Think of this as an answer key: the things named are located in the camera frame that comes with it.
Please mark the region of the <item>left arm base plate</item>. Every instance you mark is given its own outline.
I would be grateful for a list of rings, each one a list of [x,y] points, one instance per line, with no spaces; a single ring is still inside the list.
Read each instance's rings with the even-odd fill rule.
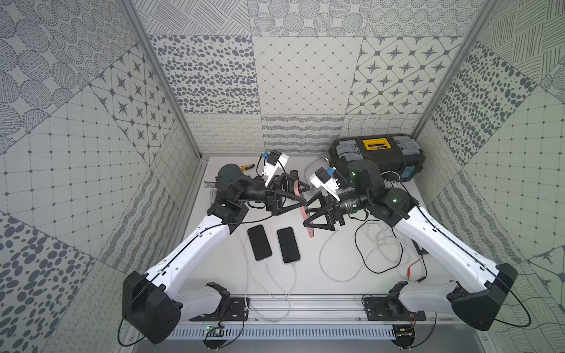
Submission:
[[[250,298],[230,297],[225,310],[204,314],[190,319],[190,322],[246,322],[249,317]]]

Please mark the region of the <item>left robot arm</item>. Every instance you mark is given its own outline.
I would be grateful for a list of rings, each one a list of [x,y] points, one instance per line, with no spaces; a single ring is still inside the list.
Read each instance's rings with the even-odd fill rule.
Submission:
[[[244,223],[248,202],[265,204],[273,216],[306,205],[295,193],[308,191],[306,182],[293,174],[278,174],[274,166],[266,166],[264,173],[269,179],[251,178],[232,163],[219,170],[216,199],[194,232],[146,272],[132,272],[124,280],[124,322],[152,344],[159,344],[181,322],[201,316],[221,321],[229,316],[230,293],[225,287],[209,282],[197,291],[181,288],[210,251]]]

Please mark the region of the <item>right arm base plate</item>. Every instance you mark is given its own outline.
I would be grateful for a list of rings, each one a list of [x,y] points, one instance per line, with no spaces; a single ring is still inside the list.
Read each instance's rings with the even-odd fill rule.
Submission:
[[[423,322],[427,316],[423,311],[410,312],[399,300],[388,297],[363,296],[361,304],[364,307],[369,322]]]

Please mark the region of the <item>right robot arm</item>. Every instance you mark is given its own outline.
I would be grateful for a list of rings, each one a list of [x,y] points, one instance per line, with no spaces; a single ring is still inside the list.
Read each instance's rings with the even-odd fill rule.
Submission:
[[[453,275],[444,285],[400,282],[392,296],[410,312],[428,311],[457,316],[480,331],[497,322],[500,309],[512,293],[518,272],[509,263],[495,263],[435,220],[404,188],[387,188],[378,164],[354,160],[348,165],[350,191],[339,193],[336,170],[320,168],[309,178],[317,193],[304,220],[307,228],[334,230],[344,217],[360,210],[418,243]]]

